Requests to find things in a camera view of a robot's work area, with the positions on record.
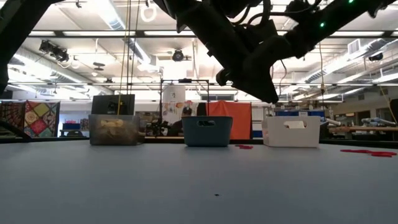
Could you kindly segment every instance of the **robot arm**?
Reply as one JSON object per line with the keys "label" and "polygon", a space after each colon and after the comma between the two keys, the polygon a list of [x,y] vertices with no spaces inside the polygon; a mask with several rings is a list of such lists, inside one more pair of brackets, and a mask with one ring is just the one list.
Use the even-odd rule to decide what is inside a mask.
{"label": "robot arm", "polygon": [[232,24],[234,18],[247,7],[255,7],[262,0],[154,0],[159,7],[177,21],[177,32],[188,26],[224,69],[217,74],[222,86],[227,81],[233,87],[268,103],[277,103],[278,95],[269,73],[278,60],[303,57],[315,45],[345,26],[364,12],[375,17],[380,9],[395,0],[334,0],[326,8],[318,8],[321,0],[310,5],[307,0],[293,0],[285,15],[298,25],[285,35],[277,34],[269,19],[271,0],[263,0],[264,11],[258,25]]}

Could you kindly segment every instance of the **gray table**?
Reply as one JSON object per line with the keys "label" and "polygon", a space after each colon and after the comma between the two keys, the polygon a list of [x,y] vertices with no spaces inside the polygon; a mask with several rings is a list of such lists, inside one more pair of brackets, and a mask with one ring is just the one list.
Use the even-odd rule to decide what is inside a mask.
{"label": "gray table", "polygon": [[398,157],[340,149],[3,144],[0,223],[398,223]]}

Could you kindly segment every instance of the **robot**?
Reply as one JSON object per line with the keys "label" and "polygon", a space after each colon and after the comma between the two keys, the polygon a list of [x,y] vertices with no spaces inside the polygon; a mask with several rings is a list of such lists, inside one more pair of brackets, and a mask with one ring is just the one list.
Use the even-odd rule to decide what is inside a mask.
{"label": "robot", "polygon": [[[0,10],[0,93],[8,82],[7,64],[47,8],[62,0],[8,0]],[[361,14],[373,18],[395,0],[334,0],[324,9],[322,0],[293,0],[285,12],[271,12],[271,0],[154,0],[177,21],[177,32],[189,27],[223,66],[216,76],[218,84],[233,82],[233,87],[262,101],[277,103],[278,94],[270,75],[278,60],[303,57],[315,45]],[[264,10],[242,21],[251,7],[263,2]],[[245,10],[243,19],[230,22]],[[270,16],[287,16],[298,25],[278,35]],[[261,18],[257,25],[252,21]]]}

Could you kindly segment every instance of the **white basket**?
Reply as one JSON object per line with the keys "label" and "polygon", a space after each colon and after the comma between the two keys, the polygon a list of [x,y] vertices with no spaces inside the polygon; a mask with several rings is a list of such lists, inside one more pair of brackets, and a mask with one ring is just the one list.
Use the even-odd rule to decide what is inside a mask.
{"label": "white basket", "polygon": [[275,116],[262,122],[264,144],[270,147],[318,147],[319,130],[319,116]]}

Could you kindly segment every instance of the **person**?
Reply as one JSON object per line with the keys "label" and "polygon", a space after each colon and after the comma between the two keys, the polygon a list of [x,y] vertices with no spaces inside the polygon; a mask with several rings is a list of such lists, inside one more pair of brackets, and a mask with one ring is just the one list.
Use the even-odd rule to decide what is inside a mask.
{"label": "person", "polygon": [[[182,110],[181,118],[191,116],[192,115],[192,109],[189,107],[184,107]],[[167,136],[179,136],[180,133],[182,133],[182,119],[179,121],[176,121],[170,130],[167,132]]]}

